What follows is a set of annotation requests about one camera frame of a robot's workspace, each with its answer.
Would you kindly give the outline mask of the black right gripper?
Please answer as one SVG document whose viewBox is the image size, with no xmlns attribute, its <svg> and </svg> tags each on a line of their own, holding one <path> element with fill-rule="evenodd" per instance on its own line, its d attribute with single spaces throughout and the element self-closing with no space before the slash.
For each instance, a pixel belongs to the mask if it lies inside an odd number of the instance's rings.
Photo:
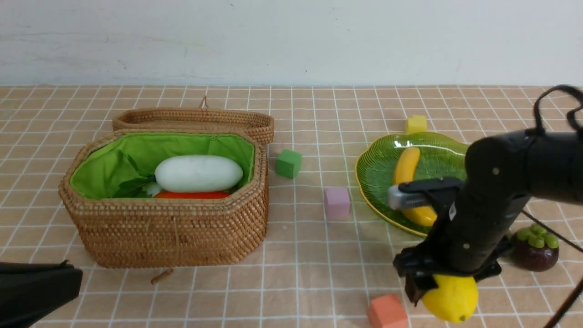
<svg viewBox="0 0 583 328">
<path fill-rule="evenodd" d="M 439 288 L 433 274 L 473 277 L 476 282 L 501 274 L 498 258 L 508 255 L 513 249 L 508 237 L 503 237 L 496 245 L 493 253 L 485 262 L 472 272 L 463 272 L 444 263 L 439 258 L 437 242 L 425 240 L 414 247 L 406 247 L 392 261 L 399 277 L 405 278 L 405 293 L 409 301 L 417 303 L 432 289 Z"/>
</svg>

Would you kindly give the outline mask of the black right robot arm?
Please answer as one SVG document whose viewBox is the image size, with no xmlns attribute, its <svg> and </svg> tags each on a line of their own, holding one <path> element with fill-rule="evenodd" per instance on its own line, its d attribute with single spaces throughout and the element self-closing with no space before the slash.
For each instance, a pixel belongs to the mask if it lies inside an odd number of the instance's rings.
<svg viewBox="0 0 583 328">
<path fill-rule="evenodd" d="M 410 302 L 437 288 L 435 274 L 471 277 L 501 274 L 497 259 L 510 251 L 506 236 L 532 197 L 582 203 L 581 132 L 533 129 L 485 137 L 465 154 L 465 180 L 438 177 L 392 186 L 393 210 L 429 205 L 438 217 L 425 240 L 404 248 L 392 262 L 405 278 Z"/>
</svg>

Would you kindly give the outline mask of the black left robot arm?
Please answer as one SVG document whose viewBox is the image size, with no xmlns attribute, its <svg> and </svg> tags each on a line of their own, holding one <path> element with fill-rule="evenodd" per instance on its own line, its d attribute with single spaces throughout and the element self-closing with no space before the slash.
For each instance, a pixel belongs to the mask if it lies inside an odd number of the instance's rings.
<svg viewBox="0 0 583 328">
<path fill-rule="evenodd" d="M 0 264 L 0 326 L 31 328 L 79 296 L 83 271 L 56 264 Z"/>
</svg>

